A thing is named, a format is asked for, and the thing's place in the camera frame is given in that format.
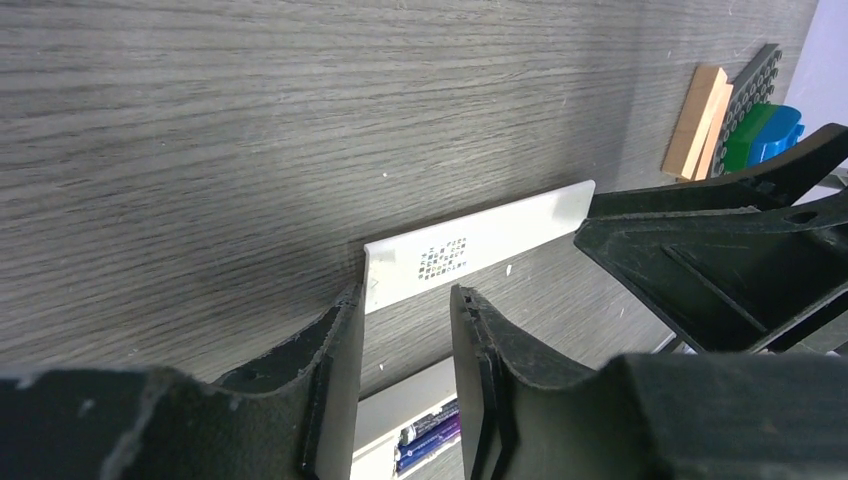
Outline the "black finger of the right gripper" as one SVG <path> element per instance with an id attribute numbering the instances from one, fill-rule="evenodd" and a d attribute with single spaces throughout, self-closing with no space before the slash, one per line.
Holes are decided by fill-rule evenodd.
<path id="1" fill-rule="evenodd" d="M 847 311 L 847 201 L 589 219 L 575 246 L 697 352 L 785 351 Z"/>
<path id="2" fill-rule="evenodd" d="M 847 159 L 847 128 L 830 123 L 792 148 L 735 173 L 702 181 L 596 194 L 590 219 L 794 204 Z"/>

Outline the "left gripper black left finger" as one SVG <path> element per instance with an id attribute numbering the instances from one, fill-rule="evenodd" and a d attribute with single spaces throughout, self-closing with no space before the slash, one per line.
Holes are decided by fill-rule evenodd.
<path id="1" fill-rule="evenodd" d="M 168 367 L 1 371 L 5 479 L 346 479 L 362 288 L 206 383 Z"/>

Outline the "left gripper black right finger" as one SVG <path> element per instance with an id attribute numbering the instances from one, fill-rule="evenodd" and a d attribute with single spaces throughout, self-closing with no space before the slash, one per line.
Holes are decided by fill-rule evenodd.
<path id="1" fill-rule="evenodd" d="M 623 354 L 591 369 L 450 294 L 469 479 L 843 479 L 847 361 Z"/>

